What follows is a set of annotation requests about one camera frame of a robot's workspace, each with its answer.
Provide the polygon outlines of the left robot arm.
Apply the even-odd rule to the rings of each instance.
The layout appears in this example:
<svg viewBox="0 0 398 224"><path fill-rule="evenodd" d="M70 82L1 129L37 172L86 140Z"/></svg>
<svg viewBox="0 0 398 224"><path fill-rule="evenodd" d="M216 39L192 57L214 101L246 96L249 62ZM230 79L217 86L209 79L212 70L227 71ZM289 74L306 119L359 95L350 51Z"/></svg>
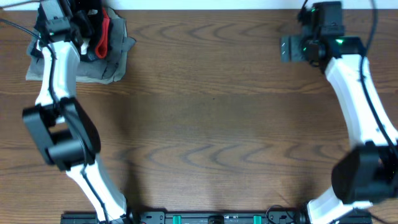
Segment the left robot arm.
<svg viewBox="0 0 398 224"><path fill-rule="evenodd" d="M74 180L94 206L97 223L132 223L125 196L100 158L99 133L76 98L79 70L106 68L111 20L99 3L39 7L29 70L42 79L33 107L22 112L44 161Z"/></svg>

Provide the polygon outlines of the black t-shirt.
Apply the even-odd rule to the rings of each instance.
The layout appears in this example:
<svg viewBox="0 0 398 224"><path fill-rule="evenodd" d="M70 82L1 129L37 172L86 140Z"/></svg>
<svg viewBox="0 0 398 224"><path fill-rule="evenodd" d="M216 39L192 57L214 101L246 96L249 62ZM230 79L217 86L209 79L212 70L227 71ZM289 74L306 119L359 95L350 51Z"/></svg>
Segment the black t-shirt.
<svg viewBox="0 0 398 224"><path fill-rule="evenodd" d="M100 0L44 0L37 12L34 29L46 44L72 42L83 62L106 57L110 18Z"/></svg>

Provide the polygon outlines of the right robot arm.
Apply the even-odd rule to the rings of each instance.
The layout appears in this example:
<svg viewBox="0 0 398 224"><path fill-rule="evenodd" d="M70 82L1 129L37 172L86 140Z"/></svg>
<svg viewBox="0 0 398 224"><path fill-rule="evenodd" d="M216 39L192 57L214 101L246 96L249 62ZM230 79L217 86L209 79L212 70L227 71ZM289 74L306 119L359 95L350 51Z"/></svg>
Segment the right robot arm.
<svg viewBox="0 0 398 224"><path fill-rule="evenodd" d="M297 223L356 223L350 215L397 197L397 130L372 81L359 37L286 35L283 62L315 62L331 84L348 130L350 152L331 173L331 186L310 200Z"/></svg>

